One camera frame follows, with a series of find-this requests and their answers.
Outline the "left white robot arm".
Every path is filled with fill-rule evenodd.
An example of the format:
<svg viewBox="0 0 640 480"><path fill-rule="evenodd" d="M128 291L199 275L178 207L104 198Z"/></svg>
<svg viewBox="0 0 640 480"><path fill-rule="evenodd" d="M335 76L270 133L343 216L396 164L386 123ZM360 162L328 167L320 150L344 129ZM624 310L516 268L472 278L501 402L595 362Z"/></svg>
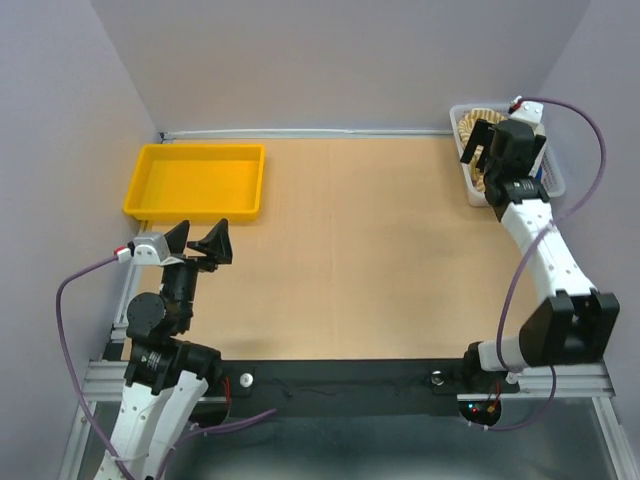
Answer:
<svg viewBox="0 0 640 480"><path fill-rule="evenodd" d="M184 220L166 233L142 234L131 245L134 264L158 266L162 277L158 291L139 293L127 306L131 352L113 449L104 454L99 479L161 478L162 462L196 403L222 384L220 351L180 336L191 326L199 273L232 262L229 222L219 220L197 241L189 240L189 230Z"/></svg>

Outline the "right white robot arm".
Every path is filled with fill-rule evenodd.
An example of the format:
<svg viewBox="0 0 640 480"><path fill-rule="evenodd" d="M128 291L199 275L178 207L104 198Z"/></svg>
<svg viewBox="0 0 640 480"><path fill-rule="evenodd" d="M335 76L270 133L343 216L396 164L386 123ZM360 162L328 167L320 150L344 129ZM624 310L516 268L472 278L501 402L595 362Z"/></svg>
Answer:
<svg viewBox="0 0 640 480"><path fill-rule="evenodd" d="M601 361L620 312L616 296L598 290L578 266L546 189L530 174L545 142L524 122L479 119L461 157L464 164L478 160L485 199L518 246L517 270L530 271L538 297L516 335L469 345L460 378L472 390L491 384L496 372Z"/></svg>

